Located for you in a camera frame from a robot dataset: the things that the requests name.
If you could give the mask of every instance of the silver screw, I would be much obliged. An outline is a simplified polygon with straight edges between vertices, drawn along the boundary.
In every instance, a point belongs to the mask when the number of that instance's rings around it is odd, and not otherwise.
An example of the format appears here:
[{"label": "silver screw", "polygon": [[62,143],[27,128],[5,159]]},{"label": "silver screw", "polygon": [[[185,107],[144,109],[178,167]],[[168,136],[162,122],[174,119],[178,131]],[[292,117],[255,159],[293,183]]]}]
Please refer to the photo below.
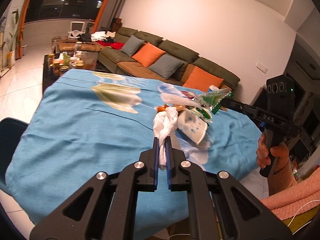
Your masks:
[{"label": "silver screw", "polygon": [[105,179],[107,177],[107,175],[104,172],[100,171],[97,173],[96,177],[97,177],[97,179]]},{"label": "silver screw", "polygon": [[229,177],[229,173],[227,173],[226,171],[220,171],[219,177],[222,179],[227,179]]},{"label": "silver screw", "polygon": [[143,162],[136,162],[136,163],[134,164],[134,166],[135,166],[137,169],[141,169],[141,168],[143,168],[144,163],[143,163]]},{"label": "silver screw", "polygon": [[191,162],[183,161],[183,162],[181,162],[181,166],[184,167],[184,168],[190,167],[191,166]]}]

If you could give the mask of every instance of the gray curtain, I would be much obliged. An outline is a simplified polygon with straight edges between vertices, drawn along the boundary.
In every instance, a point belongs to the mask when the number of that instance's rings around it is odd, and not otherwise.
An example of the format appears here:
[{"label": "gray curtain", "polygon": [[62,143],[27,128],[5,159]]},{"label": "gray curtain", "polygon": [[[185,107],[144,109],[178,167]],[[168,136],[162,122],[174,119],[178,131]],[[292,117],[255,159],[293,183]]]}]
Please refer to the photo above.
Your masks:
[{"label": "gray curtain", "polygon": [[118,18],[125,0],[109,0],[102,14],[97,31],[101,27],[109,28],[113,18]]}]

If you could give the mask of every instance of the wall outlet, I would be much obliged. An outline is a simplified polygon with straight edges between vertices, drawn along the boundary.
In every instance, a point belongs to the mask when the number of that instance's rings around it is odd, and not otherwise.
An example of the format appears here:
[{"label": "wall outlet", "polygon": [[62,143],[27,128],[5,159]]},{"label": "wall outlet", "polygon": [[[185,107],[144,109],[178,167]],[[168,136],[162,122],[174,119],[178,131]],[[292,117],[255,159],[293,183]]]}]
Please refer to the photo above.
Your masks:
[{"label": "wall outlet", "polygon": [[260,69],[263,73],[266,73],[268,71],[268,69],[260,62],[257,63],[257,68]]}]

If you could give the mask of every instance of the curtain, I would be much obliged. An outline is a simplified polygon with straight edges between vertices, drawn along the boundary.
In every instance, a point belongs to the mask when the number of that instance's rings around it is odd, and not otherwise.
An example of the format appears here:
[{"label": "curtain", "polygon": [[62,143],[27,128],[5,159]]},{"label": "curtain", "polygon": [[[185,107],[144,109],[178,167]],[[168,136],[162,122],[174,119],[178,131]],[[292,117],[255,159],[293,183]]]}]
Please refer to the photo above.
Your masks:
[{"label": "curtain", "polygon": [[113,18],[118,18],[125,0],[107,0],[105,6],[99,10],[100,17],[97,16],[92,31],[99,31],[101,27],[109,28]]},{"label": "curtain", "polygon": [[22,57],[22,51],[21,51],[21,46],[22,46],[22,40],[23,40],[23,27],[24,27],[24,21],[26,20],[26,14],[27,14],[27,9],[29,6],[30,0],[24,0],[24,4],[21,10],[21,16],[20,16],[20,21],[19,21],[19,26],[18,30],[21,30],[18,32],[18,41],[16,44],[16,58],[21,58]]}]

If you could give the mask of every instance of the black handle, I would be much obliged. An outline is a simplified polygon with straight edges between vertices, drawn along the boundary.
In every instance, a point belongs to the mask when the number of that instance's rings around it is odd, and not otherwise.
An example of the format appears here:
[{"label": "black handle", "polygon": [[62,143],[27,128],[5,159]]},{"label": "black handle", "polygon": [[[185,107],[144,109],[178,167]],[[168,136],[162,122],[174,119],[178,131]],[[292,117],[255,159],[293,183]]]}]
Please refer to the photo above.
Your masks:
[{"label": "black handle", "polygon": [[[275,133],[272,130],[264,130],[264,133],[266,135],[266,141],[265,144],[270,150],[270,148],[274,146],[278,146],[281,142],[284,140],[284,135],[280,133]],[[274,157],[269,152],[269,157],[271,160],[271,164],[267,165],[264,169],[260,169],[260,175],[267,178],[268,176],[273,176],[275,168],[278,163],[278,157]]]}]

